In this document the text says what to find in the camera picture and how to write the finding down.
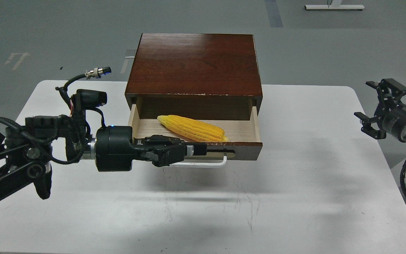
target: white drawer handle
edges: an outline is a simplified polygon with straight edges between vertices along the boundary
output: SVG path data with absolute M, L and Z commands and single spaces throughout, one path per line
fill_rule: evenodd
M 227 156 L 223 156 L 221 162 L 176 162 L 170 164 L 174 168 L 221 168 L 227 164 Z

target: toy corn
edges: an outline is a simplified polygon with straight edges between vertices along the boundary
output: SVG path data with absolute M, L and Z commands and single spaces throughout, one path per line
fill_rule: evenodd
M 215 125 L 176 115 L 158 116 L 158 120 L 172 132 L 197 142 L 226 142 L 225 131 Z

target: wooden box top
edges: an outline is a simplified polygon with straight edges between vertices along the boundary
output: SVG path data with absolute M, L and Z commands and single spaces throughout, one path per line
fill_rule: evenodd
M 139 95 L 251 96 L 260 103 L 253 35 L 142 34 L 125 93 L 130 105 Z

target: gray floor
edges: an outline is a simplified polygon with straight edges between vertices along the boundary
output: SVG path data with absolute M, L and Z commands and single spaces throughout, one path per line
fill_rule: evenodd
M 0 116 L 15 119 L 44 79 L 110 66 L 105 80 L 126 81 L 125 51 L 137 48 L 142 32 L 253 34 L 263 84 L 349 86 L 371 115 L 377 97 L 366 81 L 394 78 L 406 85 L 406 1 L 343 1 L 363 4 L 363 11 L 303 7 L 323 3 L 0 0 Z M 29 55 L 13 70 L 20 56 L 5 64 L 11 53 Z M 406 144 L 379 143 L 390 167 L 406 157 Z

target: wooden drawer box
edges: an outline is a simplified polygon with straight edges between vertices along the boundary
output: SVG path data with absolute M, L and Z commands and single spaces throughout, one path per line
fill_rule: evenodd
M 125 91 L 134 138 L 176 135 L 156 117 L 175 114 L 223 128 L 229 142 L 208 143 L 208 156 L 256 160 L 263 144 L 263 93 L 253 36 L 142 34 Z

